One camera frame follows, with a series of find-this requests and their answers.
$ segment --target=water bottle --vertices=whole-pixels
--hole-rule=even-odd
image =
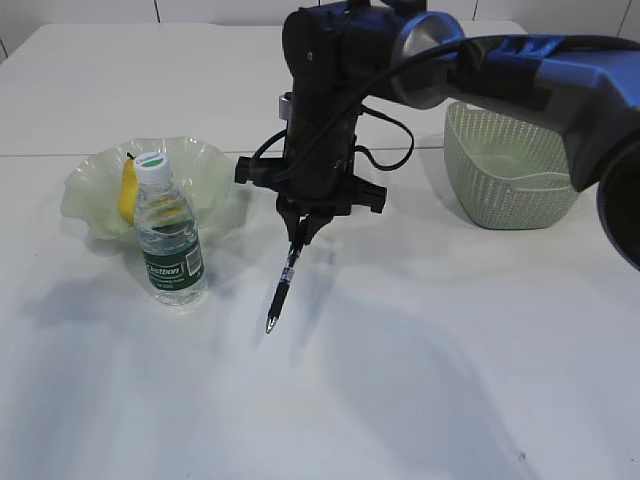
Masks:
[[[138,155],[134,168],[138,179],[134,223],[151,290],[164,304],[187,304],[206,289],[193,208],[173,182],[165,154]]]

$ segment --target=white wall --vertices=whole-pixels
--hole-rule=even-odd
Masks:
[[[321,0],[320,3],[331,3],[334,0]],[[447,12],[458,20],[471,20],[476,8],[476,0],[427,0],[429,10]],[[372,0],[372,5],[382,5],[380,0]]]
[[[627,18],[622,25],[620,36],[640,42],[640,0],[633,0]]]
[[[281,24],[299,6],[317,0],[157,0],[164,22]],[[532,33],[616,35],[629,0],[430,0],[429,8],[461,20],[515,20]],[[11,54],[46,23],[155,22],[153,0],[0,0],[0,35]],[[638,38],[640,0],[623,35]],[[0,52],[0,61],[4,55]]]
[[[46,23],[156,21],[153,0],[0,0],[0,34],[9,54]]]
[[[209,22],[219,25],[280,25],[298,7],[317,0],[157,0],[163,22]]]
[[[515,20],[529,33],[617,35],[629,1],[480,0],[476,20]]]

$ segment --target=pen tip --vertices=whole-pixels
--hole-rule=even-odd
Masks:
[[[273,328],[276,326],[277,321],[278,321],[278,317],[267,318],[267,335],[271,333]]]

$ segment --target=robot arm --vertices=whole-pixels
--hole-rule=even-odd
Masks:
[[[236,181],[278,193],[295,258],[353,205],[382,212],[386,189],[353,174],[362,100],[427,109],[452,97],[558,132],[574,188],[601,182],[605,231],[640,268],[640,45],[593,36],[466,39],[453,17],[426,11],[425,0],[385,3],[301,8],[284,24],[294,80],[287,129],[240,158]],[[283,158],[262,159],[280,138]]]

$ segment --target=bottle cap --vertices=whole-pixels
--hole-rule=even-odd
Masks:
[[[133,168],[142,185],[158,185],[170,182],[173,171],[167,155],[159,152],[141,153],[133,161]]]

